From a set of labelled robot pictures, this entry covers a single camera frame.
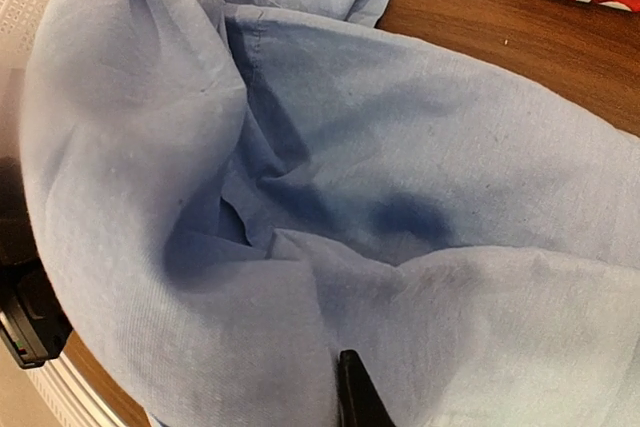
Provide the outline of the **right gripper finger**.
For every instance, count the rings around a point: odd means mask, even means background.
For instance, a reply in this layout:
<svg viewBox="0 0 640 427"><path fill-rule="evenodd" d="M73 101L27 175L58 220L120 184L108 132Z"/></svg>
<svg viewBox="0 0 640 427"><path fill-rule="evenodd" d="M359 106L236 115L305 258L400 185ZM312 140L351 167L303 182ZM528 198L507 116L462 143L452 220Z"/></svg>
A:
<svg viewBox="0 0 640 427"><path fill-rule="evenodd" d="M395 427L359 354L341 351L337 364L340 425Z"/></svg>

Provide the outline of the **light blue long sleeve shirt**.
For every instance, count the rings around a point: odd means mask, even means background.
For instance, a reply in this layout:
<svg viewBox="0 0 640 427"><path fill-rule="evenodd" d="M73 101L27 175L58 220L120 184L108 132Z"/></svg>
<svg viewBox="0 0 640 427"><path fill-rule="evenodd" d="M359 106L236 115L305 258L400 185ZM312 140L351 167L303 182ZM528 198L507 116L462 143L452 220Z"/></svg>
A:
<svg viewBox="0 0 640 427"><path fill-rule="evenodd" d="M163 426L639 422L639 141L389 0L50 0L20 161L71 324Z"/></svg>

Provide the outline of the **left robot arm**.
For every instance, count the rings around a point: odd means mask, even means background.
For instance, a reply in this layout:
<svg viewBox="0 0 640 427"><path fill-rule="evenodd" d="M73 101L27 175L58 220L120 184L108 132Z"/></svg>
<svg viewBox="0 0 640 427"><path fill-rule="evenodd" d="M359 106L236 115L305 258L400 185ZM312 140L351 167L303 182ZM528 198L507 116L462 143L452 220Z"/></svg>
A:
<svg viewBox="0 0 640 427"><path fill-rule="evenodd" d="M37 252L18 161L1 159L1 340L22 369L62 353L72 332Z"/></svg>

